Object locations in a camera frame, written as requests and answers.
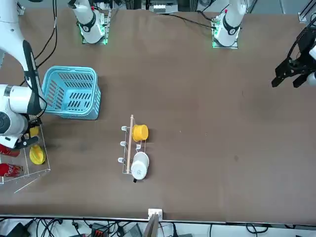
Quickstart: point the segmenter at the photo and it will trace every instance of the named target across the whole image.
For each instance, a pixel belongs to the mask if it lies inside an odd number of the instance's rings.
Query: wooden stick
[[[130,150],[132,148],[132,131],[133,131],[133,122],[134,122],[134,115],[130,116],[130,125],[129,125],[129,137],[128,137],[128,148],[127,148],[127,168],[126,172],[129,173],[130,167]]]

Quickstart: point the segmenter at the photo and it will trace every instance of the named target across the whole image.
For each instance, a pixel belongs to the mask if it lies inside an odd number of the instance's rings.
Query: red can
[[[11,149],[0,144],[0,154],[17,157],[18,155],[20,155],[20,150]]]
[[[15,164],[0,164],[0,176],[2,177],[18,177],[23,172],[23,166]]]

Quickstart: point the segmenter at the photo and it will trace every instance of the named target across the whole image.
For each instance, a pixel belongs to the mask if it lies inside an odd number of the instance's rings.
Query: plastic basket
[[[98,118],[101,91],[92,68],[51,67],[45,74],[42,90],[46,113],[65,119]]]

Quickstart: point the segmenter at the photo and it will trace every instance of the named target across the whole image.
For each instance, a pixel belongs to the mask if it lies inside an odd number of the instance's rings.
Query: brown table
[[[271,87],[303,28],[297,16],[246,15],[239,50],[212,49],[210,30],[143,10],[114,13],[107,46],[82,45],[75,23],[59,11],[58,47],[39,72],[94,68],[99,119],[45,115],[52,171],[1,194],[1,213],[146,218],[156,207],[165,219],[316,223],[316,88]],[[48,9],[21,17],[35,54],[52,25]],[[23,72],[6,56],[0,77],[18,84]],[[137,184],[117,162],[131,114],[151,129],[148,178]]]

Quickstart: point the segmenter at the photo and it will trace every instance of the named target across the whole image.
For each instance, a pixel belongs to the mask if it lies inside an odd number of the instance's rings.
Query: white cup
[[[133,177],[137,180],[145,178],[147,174],[148,165],[148,155],[146,155],[146,153],[144,152],[136,153],[131,167]]]

